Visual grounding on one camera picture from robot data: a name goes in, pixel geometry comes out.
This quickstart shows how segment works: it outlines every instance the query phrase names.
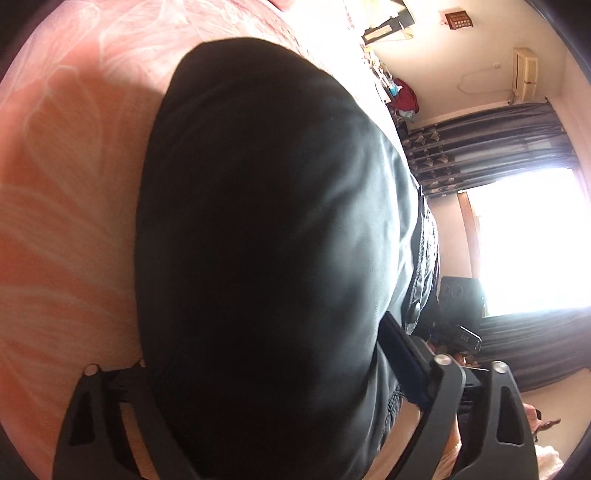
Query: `dark curtain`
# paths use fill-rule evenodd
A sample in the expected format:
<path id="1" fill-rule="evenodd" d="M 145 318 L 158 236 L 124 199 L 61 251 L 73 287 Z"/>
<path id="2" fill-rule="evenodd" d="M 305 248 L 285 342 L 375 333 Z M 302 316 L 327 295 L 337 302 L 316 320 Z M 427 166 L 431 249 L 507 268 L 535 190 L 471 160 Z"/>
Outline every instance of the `dark curtain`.
<path id="1" fill-rule="evenodd" d="M 591 307 L 485 317 L 481 364 L 504 361 L 526 392 L 591 368 Z"/>
<path id="2" fill-rule="evenodd" d="M 526 171 L 579 165 L 549 102 L 471 113 L 414 130 L 402 144 L 428 197 Z"/>

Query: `air conditioner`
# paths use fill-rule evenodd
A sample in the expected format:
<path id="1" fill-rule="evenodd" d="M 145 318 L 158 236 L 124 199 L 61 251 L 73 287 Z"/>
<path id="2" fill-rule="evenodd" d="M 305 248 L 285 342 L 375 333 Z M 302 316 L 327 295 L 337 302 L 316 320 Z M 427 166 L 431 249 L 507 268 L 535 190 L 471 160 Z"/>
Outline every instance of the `air conditioner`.
<path id="1" fill-rule="evenodd" d="M 537 83 L 538 57 L 528 48 L 514 48 L 513 93 L 524 102 L 531 102 Z"/>

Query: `window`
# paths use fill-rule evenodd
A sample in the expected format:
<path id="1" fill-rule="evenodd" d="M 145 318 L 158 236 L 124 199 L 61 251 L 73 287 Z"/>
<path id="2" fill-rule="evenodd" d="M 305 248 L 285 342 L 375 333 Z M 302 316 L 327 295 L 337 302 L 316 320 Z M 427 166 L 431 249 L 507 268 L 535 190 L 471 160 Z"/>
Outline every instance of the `window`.
<path id="1" fill-rule="evenodd" d="M 489 314 L 591 304 L 591 215 L 572 170 L 510 177 L 468 196 Z"/>

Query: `black speaker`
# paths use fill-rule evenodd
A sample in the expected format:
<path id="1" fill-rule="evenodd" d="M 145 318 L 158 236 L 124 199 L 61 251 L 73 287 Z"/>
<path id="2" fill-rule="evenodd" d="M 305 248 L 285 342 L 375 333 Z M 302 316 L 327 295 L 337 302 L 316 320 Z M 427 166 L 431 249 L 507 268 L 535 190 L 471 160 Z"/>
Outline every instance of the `black speaker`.
<path id="1" fill-rule="evenodd" d="M 477 278 L 443 277 L 439 288 L 441 317 L 478 335 L 485 297 Z"/>

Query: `pink blanket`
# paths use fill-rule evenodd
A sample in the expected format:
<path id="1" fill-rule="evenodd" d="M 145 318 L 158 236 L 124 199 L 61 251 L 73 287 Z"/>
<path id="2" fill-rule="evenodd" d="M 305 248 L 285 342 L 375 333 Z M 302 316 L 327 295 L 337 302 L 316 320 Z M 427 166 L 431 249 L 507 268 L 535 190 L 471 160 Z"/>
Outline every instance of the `pink blanket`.
<path id="1" fill-rule="evenodd" d="M 67 0 L 0 84 L 0 421 L 41 480 L 83 368 L 141 356 L 135 205 L 170 77 L 199 43 L 241 36 L 326 68 L 266 0 Z M 355 48 L 354 96 L 393 136 Z"/>

